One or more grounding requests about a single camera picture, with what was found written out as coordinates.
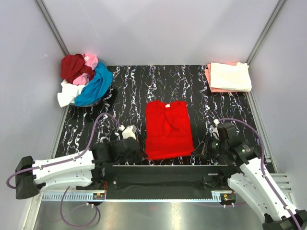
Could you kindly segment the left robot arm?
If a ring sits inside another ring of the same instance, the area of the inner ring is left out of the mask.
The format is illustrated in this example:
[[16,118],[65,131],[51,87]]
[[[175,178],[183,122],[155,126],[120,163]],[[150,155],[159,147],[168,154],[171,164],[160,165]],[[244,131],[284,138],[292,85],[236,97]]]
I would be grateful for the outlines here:
[[35,161],[23,157],[15,169],[15,197],[32,198],[41,191],[73,187],[97,190],[105,183],[105,169],[127,161],[139,163],[144,156],[134,138],[95,144],[85,151],[64,157]]

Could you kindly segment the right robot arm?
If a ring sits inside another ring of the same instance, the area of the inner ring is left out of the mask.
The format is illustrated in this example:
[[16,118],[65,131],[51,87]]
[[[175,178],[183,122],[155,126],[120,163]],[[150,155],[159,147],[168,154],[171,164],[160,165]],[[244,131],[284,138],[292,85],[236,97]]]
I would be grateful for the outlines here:
[[238,138],[215,139],[206,135],[201,156],[225,155],[231,164],[217,175],[204,176],[205,189],[231,189],[254,210],[265,230],[305,230],[307,212],[299,210],[267,171],[257,149]]

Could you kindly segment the bright red t shirt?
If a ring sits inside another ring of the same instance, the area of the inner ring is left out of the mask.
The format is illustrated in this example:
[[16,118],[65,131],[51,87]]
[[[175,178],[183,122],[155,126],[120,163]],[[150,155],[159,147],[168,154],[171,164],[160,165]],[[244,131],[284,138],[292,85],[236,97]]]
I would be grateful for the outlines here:
[[147,103],[145,125],[145,153],[149,160],[186,157],[194,151],[185,101]]

